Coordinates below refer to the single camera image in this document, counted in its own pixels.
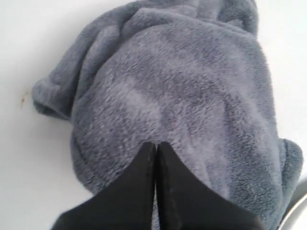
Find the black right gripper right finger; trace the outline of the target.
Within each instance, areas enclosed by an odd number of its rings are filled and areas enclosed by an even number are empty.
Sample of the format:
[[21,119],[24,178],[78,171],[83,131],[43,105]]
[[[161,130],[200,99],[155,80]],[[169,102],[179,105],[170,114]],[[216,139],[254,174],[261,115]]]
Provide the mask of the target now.
[[167,142],[157,147],[157,204],[162,230],[259,230],[260,219],[203,184]]

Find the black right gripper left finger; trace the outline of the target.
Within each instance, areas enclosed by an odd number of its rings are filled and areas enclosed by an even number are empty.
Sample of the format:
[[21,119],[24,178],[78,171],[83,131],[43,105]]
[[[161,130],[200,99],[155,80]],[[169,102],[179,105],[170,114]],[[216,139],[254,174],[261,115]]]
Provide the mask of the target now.
[[108,187],[62,213],[54,230],[150,230],[155,193],[156,146],[144,142]]

